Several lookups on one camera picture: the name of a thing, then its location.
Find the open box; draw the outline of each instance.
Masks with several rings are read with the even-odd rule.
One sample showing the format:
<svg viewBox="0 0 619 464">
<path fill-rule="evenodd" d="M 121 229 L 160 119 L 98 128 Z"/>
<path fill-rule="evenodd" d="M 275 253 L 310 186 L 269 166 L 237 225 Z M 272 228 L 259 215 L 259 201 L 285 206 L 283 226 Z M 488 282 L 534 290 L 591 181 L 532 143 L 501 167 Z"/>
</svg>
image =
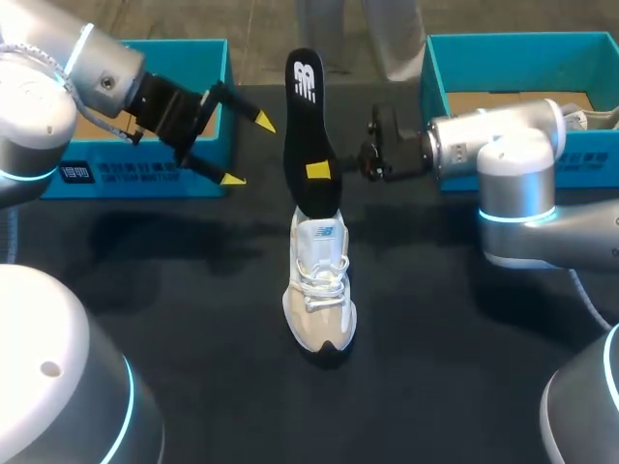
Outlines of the open box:
<svg viewBox="0 0 619 464">
<path fill-rule="evenodd" d="M 204 93 L 219 79 L 233 87 L 226 40 L 125 41 L 145 56 L 150 73 Z M 122 112 L 110 120 L 133 131 L 133 117 Z M 221 167 L 231 162 L 235 115 L 218 105 L 193 153 Z M 81 116 L 74 139 L 43 199 L 219 197 L 224 189 L 187 169 L 177 169 L 173 151 L 152 133 L 133 146 L 92 125 Z"/>
<path fill-rule="evenodd" d="M 583 109 L 619 106 L 619 48 L 605 32 L 431 35 L 422 70 L 425 123 L 478 108 L 552 99 Z M 619 130 L 570 131 L 559 188 L 619 187 Z M 477 189 L 477 178 L 444 190 Z"/>
</svg>

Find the shoe insole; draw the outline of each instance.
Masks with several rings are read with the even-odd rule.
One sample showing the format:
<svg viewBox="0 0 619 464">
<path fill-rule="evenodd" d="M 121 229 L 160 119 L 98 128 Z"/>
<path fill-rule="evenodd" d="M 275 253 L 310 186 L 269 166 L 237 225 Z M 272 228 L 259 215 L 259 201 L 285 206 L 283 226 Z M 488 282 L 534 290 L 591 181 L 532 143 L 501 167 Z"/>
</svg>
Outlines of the shoe insole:
<svg viewBox="0 0 619 464">
<path fill-rule="evenodd" d="M 308 218 L 331 218 L 341 200 L 341 172 L 325 129 L 325 85 L 320 56 L 309 48 L 288 55 L 288 109 L 283 170 L 288 189 Z"/>
</svg>

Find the robotic arm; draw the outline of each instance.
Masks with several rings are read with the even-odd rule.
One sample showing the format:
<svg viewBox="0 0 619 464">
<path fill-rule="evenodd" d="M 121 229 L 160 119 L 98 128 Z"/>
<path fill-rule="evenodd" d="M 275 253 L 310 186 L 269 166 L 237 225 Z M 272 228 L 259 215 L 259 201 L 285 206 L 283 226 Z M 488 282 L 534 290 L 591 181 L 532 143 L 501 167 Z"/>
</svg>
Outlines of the robotic arm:
<svg viewBox="0 0 619 464">
<path fill-rule="evenodd" d="M 484 252 L 517 269 L 619 270 L 619 201 L 555 204 L 554 163 L 566 128 L 554 101 L 531 101 L 432 120 L 404 136 L 379 104 L 358 165 L 372 181 L 433 173 L 438 182 L 478 175 Z"/>
<path fill-rule="evenodd" d="M 245 180 L 191 152 L 217 105 L 275 131 L 264 112 L 222 82 L 198 94 L 154 75 L 141 53 L 45 0 L 0 0 L 0 102 L 0 208 L 44 193 L 78 113 L 134 145 L 153 132 L 179 167 L 221 185 Z M 108 118 L 127 111 L 137 132 L 113 128 L 86 107 Z"/>
<path fill-rule="evenodd" d="M 554 164 L 566 128 L 554 101 L 478 110 L 430 122 L 408 137 L 393 110 L 377 105 L 358 167 L 387 182 L 432 172 L 439 182 L 478 175 L 486 258 L 513 269 L 567 268 L 585 305 L 608 331 L 545 387 L 540 427 L 552 464 L 611 464 L 619 456 L 619 343 L 574 269 L 619 270 L 619 201 L 555 204 Z"/>
</svg>

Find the white sneaker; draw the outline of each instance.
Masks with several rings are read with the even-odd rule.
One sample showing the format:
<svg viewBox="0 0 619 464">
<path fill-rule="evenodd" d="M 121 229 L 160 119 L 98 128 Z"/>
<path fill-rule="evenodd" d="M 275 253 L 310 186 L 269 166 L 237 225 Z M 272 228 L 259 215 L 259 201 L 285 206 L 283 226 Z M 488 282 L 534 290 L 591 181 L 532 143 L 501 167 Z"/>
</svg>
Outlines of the white sneaker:
<svg viewBox="0 0 619 464">
<path fill-rule="evenodd" d="M 290 282 L 282 303 L 294 337 L 311 353 L 342 352 L 355 334 L 347 253 L 348 229 L 340 212 L 309 219 L 297 208 L 290 227 Z"/>
</svg>

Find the black tabletop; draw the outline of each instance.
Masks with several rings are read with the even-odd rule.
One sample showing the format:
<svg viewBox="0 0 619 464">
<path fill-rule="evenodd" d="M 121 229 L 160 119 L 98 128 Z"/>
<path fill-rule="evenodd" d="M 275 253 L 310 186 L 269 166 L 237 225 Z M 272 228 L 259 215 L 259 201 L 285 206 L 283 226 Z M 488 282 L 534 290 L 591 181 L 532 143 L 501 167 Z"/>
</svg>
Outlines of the black tabletop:
<svg viewBox="0 0 619 464">
<path fill-rule="evenodd" d="M 165 418 L 165 462 L 546 463 L 545 383 L 600 334 L 566 275 L 489 265 L 474 195 L 441 196 L 431 179 L 350 176 L 342 213 L 356 343 L 339 369 L 308 363 L 281 308 L 294 211 L 281 166 L 284 91 L 244 91 L 279 129 L 240 125 L 247 188 L 221 200 L 40 201 L 20 212 L 19 262 L 72 288 L 132 360 Z M 370 105 L 386 99 L 404 125 L 419 124 L 413 87 L 327 89 L 339 154 L 355 152 Z M 606 278 L 584 281 L 611 308 Z"/>
</svg>

